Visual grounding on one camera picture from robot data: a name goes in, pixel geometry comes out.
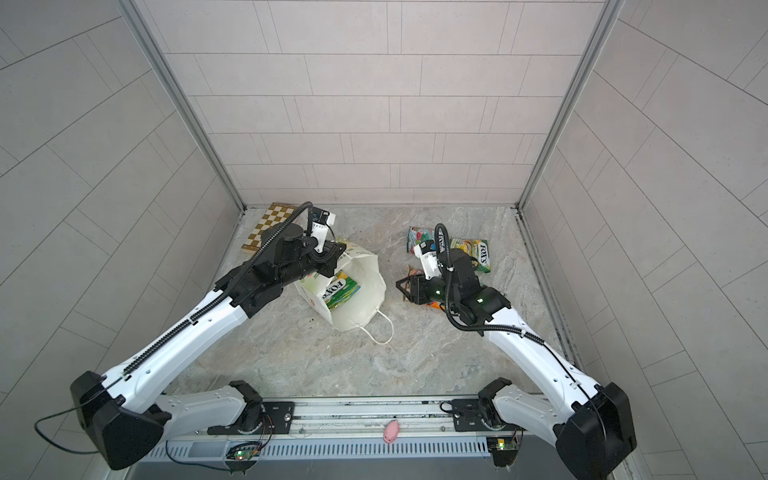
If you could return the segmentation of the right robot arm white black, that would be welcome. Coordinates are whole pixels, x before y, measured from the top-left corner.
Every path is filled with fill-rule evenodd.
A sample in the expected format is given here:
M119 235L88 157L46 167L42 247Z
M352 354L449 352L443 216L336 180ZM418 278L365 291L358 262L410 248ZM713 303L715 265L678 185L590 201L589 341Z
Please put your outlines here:
M537 335L498 290L484 286L475 260L461 249L413 249L420 273L397 281L416 305L435 303L456 329L477 333L500 348L541 390L534 397L499 378L478 395L493 429L515 425L547 441L577 479L605 479L636 448L628 395L600 384Z

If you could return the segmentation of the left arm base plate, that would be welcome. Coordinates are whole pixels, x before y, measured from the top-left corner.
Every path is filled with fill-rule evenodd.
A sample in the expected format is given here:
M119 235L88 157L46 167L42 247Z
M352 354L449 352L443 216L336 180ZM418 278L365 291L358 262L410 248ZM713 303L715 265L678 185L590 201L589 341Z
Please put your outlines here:
M212 426L208 435L274 435L288 434L293 420L295 403L290 401L263 401L259 406L248 404L233 424Z

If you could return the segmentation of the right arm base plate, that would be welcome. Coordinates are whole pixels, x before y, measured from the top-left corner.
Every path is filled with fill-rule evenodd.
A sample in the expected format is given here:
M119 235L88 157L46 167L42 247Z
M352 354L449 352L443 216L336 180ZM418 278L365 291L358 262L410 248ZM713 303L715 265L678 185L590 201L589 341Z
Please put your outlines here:
M448 414L456 432L517 432L519 425L506 423L479 398L452 399L440 404Z

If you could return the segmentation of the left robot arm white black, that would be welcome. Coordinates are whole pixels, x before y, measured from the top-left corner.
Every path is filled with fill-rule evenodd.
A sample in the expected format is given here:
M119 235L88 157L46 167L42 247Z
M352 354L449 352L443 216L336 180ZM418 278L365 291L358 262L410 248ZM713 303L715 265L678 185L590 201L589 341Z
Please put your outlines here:
M103 374L87 371L70 386L78 421L113 470L127 468L158 443L206 430L264 430L258 392L245 381L171 396L166 387L209 347L310 274L330 277L346 246L319 241L300 225L267 230L261 248L219 279L212 291L151 344Z

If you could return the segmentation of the white paper bag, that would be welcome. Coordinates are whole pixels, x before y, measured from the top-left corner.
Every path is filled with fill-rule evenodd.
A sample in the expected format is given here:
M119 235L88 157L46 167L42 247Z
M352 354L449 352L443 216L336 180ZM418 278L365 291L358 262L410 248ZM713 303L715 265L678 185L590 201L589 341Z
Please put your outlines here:
M295 283L298 293L337 331L360 330L375 344L386 345L394 337L394 323L381 311L386 285L378 256L347 239L340 242L346 250L331 277L310 274ZM377 315L390 326L390 336L384 341L366 329Z

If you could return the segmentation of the orange candy bag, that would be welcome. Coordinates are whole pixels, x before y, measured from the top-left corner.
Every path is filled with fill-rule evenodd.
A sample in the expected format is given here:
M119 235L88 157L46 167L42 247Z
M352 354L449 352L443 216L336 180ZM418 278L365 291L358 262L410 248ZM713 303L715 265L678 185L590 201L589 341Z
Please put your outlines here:
M420 269L410 269L406 282L408 299L421 306L440 309L444 301L445 282L442 278L427 280Z

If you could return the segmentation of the teal mint candy bag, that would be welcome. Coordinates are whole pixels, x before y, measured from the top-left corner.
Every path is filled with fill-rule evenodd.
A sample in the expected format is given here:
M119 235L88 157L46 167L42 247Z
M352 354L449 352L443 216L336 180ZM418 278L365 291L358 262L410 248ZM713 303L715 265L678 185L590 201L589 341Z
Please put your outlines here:
M434 230L432 228L411 226L407 232L406 249L412 253L417 245L433 239Z

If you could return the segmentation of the yellow green candy bag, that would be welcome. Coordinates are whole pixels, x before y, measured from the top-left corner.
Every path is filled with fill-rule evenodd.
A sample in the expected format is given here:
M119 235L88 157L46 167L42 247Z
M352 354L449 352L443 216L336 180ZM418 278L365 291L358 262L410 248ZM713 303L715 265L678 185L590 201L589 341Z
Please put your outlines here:
M465 252L476 271L491 272L490 245L487 240L454 238L451 240L451 248Z

